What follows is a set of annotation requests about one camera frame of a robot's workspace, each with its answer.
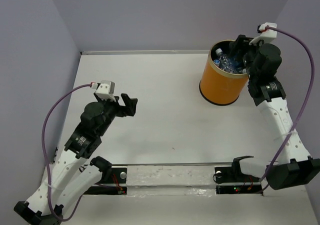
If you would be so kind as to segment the blue label plastic bottle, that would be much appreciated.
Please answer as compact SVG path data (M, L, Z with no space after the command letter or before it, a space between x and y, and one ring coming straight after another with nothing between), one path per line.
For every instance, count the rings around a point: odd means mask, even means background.
M243 70L246 67L244 55L239 52L231 58L232 65L236 70Z

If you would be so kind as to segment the clear bottle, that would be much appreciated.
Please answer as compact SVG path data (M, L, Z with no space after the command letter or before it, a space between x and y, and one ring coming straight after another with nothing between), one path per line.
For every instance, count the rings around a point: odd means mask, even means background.
M215 53L219 60L219 68L225 72L231 73L233 63L230 58L222 51L221 48L218 48Z
M214 60L213 60L213 63L214 63L217 67L220 66L220 61L219 61L218 59L214 59Z

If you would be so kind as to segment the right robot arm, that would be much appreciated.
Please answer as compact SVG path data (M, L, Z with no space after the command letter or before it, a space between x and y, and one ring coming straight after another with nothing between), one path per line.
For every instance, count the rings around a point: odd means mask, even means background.
M281 190L308 184L319 173L320 160L312 158L304 147L296 130L297 121L290 116L286 93L276 78L282 63L281 51L271 42L272 38L264 35L240 35L229 46L229 54L245 66L249 94L279 149L271 161L252 156L234 158L230 175L235 181L253 176L266 180L272 189Z

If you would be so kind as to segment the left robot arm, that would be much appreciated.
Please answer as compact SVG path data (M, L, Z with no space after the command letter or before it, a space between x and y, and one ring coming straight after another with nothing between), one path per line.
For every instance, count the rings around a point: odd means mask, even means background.
M26 201L19 201L14 211L30 225L59 225L66 222L66 212L77 207L80 197L94 184L110 179L112 164L91 155L102 143L115 117L133 117L138 99L121 94L124 104L115 99L98 98L88 103L80 123L65 144L59 159L47 177Z

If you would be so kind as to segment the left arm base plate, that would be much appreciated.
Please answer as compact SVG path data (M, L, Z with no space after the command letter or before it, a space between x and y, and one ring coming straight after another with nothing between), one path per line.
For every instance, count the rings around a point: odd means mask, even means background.
M126 166L113 166L110 175L103 175L84 195L126 195L127 170Z

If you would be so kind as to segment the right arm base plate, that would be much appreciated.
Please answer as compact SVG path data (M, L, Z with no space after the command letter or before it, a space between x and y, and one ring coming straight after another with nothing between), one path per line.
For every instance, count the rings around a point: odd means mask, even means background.
M218 195L262 193L259 178L235 172L231 166L215 167L212 179L216 184L215 190Z

